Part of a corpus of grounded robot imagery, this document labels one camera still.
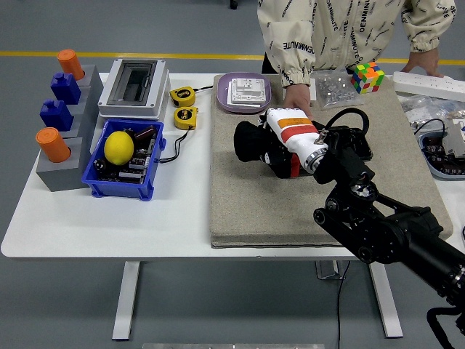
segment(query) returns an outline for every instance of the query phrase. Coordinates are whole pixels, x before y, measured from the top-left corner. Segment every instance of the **yellow floor line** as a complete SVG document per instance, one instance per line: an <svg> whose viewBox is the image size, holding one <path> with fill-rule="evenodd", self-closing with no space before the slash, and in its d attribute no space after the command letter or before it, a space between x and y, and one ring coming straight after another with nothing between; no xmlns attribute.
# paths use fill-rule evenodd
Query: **yellow floor line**
<svg viewBox="0 0 465 349"><path fill-rule="evenodd" d="M0 51L0 57L56 57L53 51ZM263 60L263 55L220 55L193 53L76 52L87 58L152 58L159 60ZM405 58L380 58L378 63L406 64ZM440 65L465 65L465 60L440 60Z"/></svg>

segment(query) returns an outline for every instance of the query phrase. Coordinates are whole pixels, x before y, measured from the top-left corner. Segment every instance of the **tape measure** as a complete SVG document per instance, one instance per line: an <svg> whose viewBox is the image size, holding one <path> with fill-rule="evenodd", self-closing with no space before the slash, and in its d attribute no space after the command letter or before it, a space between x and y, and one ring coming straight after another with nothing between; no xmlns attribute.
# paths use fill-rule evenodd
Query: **tape measure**
<svg viewBox="0 0 465 349"><path fill-rule="evenodd" d="M206 89L211 89L213 86L205 86L201 89L193 89L190 86L173 89L169 92L173 103L177 107L191 107L195 103L195 93Z"/></svg>
<svg viewBox="0 0 465 349"><path fill-rule="evenodd" d="M196 107L181 107L174 111L174 125L178 129L194 129L197 124Z"/></svg>

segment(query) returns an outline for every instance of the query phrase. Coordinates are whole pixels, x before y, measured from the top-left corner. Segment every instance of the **red stripe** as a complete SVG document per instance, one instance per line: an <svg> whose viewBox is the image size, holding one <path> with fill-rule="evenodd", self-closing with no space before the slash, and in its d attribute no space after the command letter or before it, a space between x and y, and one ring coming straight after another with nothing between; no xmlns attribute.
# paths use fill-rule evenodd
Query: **red stripe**
<svg viewBox="0 0 465 349"><path fill-rule="evenodd" d="M281 138L283 139L283 143L286 143L289 138L295 135L301 135L303 133L318 133L317 128L311 125L304 125L304 126L293 126L288 127L284 131L281 132Z"/></svg>
<svg viewBox="0 0 465 349"><path fill-rule="evenodd" d="M291 158L291 178L298 177L300 173L300 160L297 154L292 154Z"/></svg>

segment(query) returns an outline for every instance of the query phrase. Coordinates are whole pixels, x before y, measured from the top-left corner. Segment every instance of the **orange cylinder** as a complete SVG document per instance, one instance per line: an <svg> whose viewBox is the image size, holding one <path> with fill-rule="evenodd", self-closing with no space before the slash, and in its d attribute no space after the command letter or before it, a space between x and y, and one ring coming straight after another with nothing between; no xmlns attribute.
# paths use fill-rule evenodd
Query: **orange cylinder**
<svg viewBox="0 0 465 349"><path fill-rule="evenodd" d="M51 162L64 162L71 155L70 148L54 127L46 127L37 132L36 141Z"/></svg>
<svg viewBox="0 0 465 349"><path fill-rule="evenodd" d="M63 72L73 74L76 81L84 77L84 71L82 70L78 56L76 56L76 53L72 49L64 49L58 52L57 57Z"/></svg>

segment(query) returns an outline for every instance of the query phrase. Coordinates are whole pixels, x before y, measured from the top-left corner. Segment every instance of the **purple plate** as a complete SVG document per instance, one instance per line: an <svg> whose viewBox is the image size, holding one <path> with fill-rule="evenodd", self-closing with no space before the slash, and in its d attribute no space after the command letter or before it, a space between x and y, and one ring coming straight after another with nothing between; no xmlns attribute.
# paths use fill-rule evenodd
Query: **purple plate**
<svg viewBox="0 0 465 349"><path fill-rule="evenodd" d="M265 101L259 107L231 105L227 104L227 94L229 84L233 79L263 79ZM255 114L263 111L271 101L271 85L270 80L258 73L228 73L223 75L218 80L217 99L219 104L227 111L238 114Z"/></svg>

